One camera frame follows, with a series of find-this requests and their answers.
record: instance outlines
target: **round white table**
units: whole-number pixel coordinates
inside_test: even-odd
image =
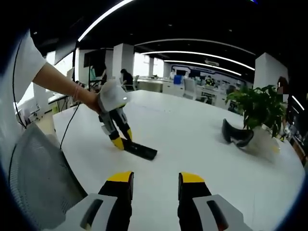
[[[149,91],[131,92],[124,111],[136,143],[158,150],[148,161],[113,146],[95,112],[80,105],[63,142],[63,151],[87,193],[97,193],[106,179],[134,171],[130,231],[179,231],[178,174],[205,179],[244,215],[253,230],[273,230],[301,189],[305,172],[289,142],[279,141],[271,162],[226,144],[222,120],[241,127],[243,118],[205,103]],[[58,139],[75,108],[54,115]]]

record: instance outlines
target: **yellow tip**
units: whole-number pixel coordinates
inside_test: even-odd
[[[131,134],[131,130],[128,129],[127,133],[128,133],[128,135],[130,137],[130,140],[133,141],[133,135]]]
[[[122,139],[121,137],[118,137],[116,138],[115,140],[111,140],[112,143],[114,143],[114,145],[120,149],[120,150],[124,150],[124,145],[123,145],[123,142],[122,142]]]
[[[108,181],[128,182],[131,173],[131,171],[116,173],[113,176],[109,177]]]
[[[183,176],[183,183],[200,183],[204,182],[204,179],[199,177],[198,175],[191,174],[188,172],[181,172]]]

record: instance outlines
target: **potted plant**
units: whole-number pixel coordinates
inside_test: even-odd
[[[235,101],[242,112],[244,129],[256,130],[265,125],[271,130],[272,137],[279,134],[286,109],[282,105],[282,95],[273,85],[255,89],[243,87],[230,93],[226,103],[229,100]]]

